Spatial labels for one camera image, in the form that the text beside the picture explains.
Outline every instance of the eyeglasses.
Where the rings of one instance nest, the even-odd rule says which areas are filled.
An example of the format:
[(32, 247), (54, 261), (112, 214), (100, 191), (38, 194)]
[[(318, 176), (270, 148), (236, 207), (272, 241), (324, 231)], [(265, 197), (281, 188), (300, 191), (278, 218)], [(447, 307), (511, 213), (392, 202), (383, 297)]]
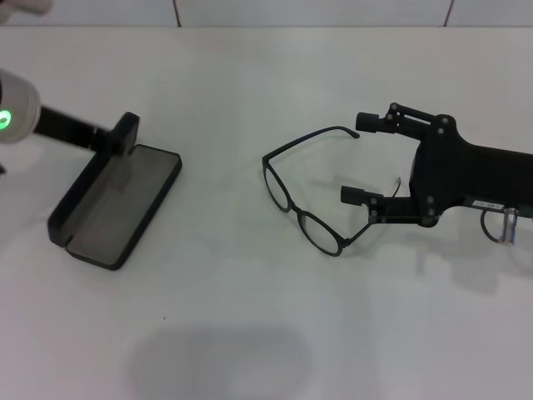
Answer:
[[(321, 252), (332, 257), (340, 256), (342, 253), (342, 249), (354, 243), (364, 232), (366, 232), (366, 230), (372, 225), (372, 222), (367, 223), (353, 237), (343, 238), (339, 233), (333, 230), (333, 228), (323, 222), (319, 217), (306, 210), (302, 210), (294, 203), (291, 198), (291, 195), (286, 190), (286, 186), (283, 184), (276, 171), (274, 171), (272, 165), (270, 165), (270, 160), (272, 160), (275, 156), (278, 156), (279, 154), (285, 152), (289, 148), (293, 148), (297, 144), (305, 142), (307, 139), (311, 139), (322, 133), (336, 130), (344, 131), (345, 133), (352, 136), (354, 139), (358, 139), (360, 137), (359, 133), (352, 131), (347, 127), (326, 127), (324, 129), (321, 129), (320, 131), (309, 133), (304, 137), (300, 137), (297, 140), (293, 140), (285, 146), (281, 146), (277, 150), (269, 152), (262, 159), (263, 177), (265, 178), (266, 187), (268, 188), (268, 192), (270, 193), (274, 203), (284, 213), (288, 213), (289, 211), (294, 210), (294, 212), (298, 216), (298, 224), (300, 225), (300, 229), (306, 236), (306, 238), (309, 240), (309, 242), (311, 242)], [(397, 179), (396, 184), (397, 187), (394, 194), (392, 195), (393, 197), (395, 197), (395, 195), (398, 193), (398, 189), (400, 188), (400, 178)]]

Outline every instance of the white wall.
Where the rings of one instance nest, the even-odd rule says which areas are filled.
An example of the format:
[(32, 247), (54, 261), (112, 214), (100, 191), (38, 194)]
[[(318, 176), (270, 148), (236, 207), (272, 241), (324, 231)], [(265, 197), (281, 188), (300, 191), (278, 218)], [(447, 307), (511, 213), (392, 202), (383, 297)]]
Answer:
[(177, 26), (172, 0), (54, 0), (51, 12), (16, 12), (6, 25)]
[(450, 0), (177, 0), (184, 27), (442, 26)]
[(456, 0), (451, 27), (531, 27), (532, 0)]

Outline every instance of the black robotic arm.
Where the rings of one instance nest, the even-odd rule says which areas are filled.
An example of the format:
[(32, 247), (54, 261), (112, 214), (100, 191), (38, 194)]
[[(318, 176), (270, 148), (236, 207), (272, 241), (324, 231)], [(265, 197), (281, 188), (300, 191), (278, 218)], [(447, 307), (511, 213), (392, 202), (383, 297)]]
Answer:
[(342, 187), (341, 201), (366, 204), (370, 223), (415, 223), (431, 228), (448, 208), (478, 208), (503, 213), (499, 242), (514, 243), (517, 217), (533, 217), (529, 186), (533, 155), (475, 146), (457, 132), (452, 116), (434, 116), (397, 103), (390, 105), (384, 118), (360, 112), (356, 129), (399, 133), (420, 141), (409, 180), (410, 197), (383, 197)]

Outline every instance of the green light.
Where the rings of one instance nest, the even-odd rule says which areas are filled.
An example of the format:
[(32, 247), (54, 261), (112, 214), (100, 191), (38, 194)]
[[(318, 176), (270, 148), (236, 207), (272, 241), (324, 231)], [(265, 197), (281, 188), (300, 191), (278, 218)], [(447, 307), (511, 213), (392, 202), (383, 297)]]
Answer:
[(0, 130), (5, 129), (11, 122), (11, 113), (8, 110), (0, 111)]

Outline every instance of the eyeglass frame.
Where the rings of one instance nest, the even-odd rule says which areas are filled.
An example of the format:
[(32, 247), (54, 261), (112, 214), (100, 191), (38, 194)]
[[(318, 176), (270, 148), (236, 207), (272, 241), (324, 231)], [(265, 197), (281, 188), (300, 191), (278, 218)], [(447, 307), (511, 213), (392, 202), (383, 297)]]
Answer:
[[(274, 201), (274, 203), (277, 205), (277, 207), (285, 214), (288, 214), (291, 210), (294, 211), (296, 213), (296, 216), (297, 216), (297, 219), (298, 219), (298, 225), (300, 226), (300, 229), (302, 231), (302, 233), (305, 235), (305, 237), (307, 238), (307, 240), (309, 240), (309, 242), (311, 242), (311, 244), (313, 246), (315, 246), (316, 248), (318, 248), (321, 252), (327, 254), (328, 256), (331, 256), (331, 257), (339, 257), (341, 254), (342, 254), (342, 250), (344, 250), (345, 248), (347, 248), (348, 246), (350, 246), (351, 244), (353, 244), (364, 232), (366, 232), (366, 230), (371, 226), (373, 225), (374, 223), (373, 222), (368, 222), (362, 229), (359, 230), (359, 232), (357, 232), (353, 237), (349, 237), (349, 238), (344, 238), (343, 236), (341, 236), (339, 233), (337, 233), (332, 227), (330, 227), (328, 224), (326, 224), (325, 222), (323, 222), (319, 217), (317, 217), (315, 214), (311, 213), (311, 212), (308, 212), (306, 210), (302, 210), (301, 208), (299, 208), (295, 203), (294, 201), (292, 200), (292, 197), (291, 195), (289, 194), (289, 191), (287, 190), (285, 184), (283, 183), (283, 181), (280, 179), (279, 175), (277, 174), (277, 172), (274, 170), (273, 166), (270, 164), (270, 161), (275, 157), (275, 156), (278, 156), (280, 155), (281, 153), (285, 152), (286, 150), (290, 149), (290, 148), (293, 148), (295, 147), (296, 145), (302, 143), (302, 142), (305, 142), (306, 140), (308, 139), (311, 139), (311, 138), (314, 138), (315, 136), (318, 136), (322, 133), (327, 133), (327, 132), (330, 132), (330, 131), (344, 131), (345, 133), (348, 133), (352, 138), (354, 139), (358, 139), (361, 137), (361, 135), (353, 130), (351, 130), (350, 128), (348, 127), (341, 127), (341, 126), (335, 126), (335, 127), (325, 127), (323, 129), (320, 129), (318, 131), (315, 131), (315, 132), (312, 132), (312, 133), (309, 133), (305, 136), (302, 136), (298, 139), (295, 139), (291, 142), (289, 142), (288, 144), (284, 145), (284, 146), (281, 146), (279, 148), (277, 148), (276, 150), (272, 151), (272, 152), (269, 152), (266, 156), (264, 156), (262, 158), (262, 166), (263, 166), (263, 178), (265, 180), (265, 184), (266, 184), (266, 189), (268, 190), (268, 193), (270, 194), (270, 197), (272, 198), (272, 200)], [(277, 181), (277, 184), (280, 186), (281, 190), (284, 192), (285, 194), (285, 197), (286, 197), (286, 200), (287, 200), (287, 206), (286, 207), (282, 207), (280, 203), (277, 202), (276, 198), (274, 197), (274, 195), (272, 194), (271, 192), (271, 189), (270, 187), (268, 186), (268, 181), (267, 181), (267, 170), (272, 174), (272, 176), (276, 179)], [(400, 189), (400, 185), (401, 185), (401, 180), (400, 178), (398, 178), (397, 180), (397, 187), (396, 187), (396, 190), (394, 192), (394, 194), (392, 195), (393, 197), (395, 197), (395, 195), (398, 193), (398, 190)], [(337, 243), (337, 251), (336, 252), (328, 252), (326, 249), (318, 246), (312, 239), (311, 237), (309, 236), (309, 234), (307, 233), (306, 231), (306, 228), (305, 228), (305, 223), (304, 223), (304, 218), (307, 217), (307, 218), (311, 218), (312, 220), (314, 220), (316, 223), (319, 223), (323, 228), (325, 228), (332, 236), (333, 238), (336, 240), (336, 243)]]

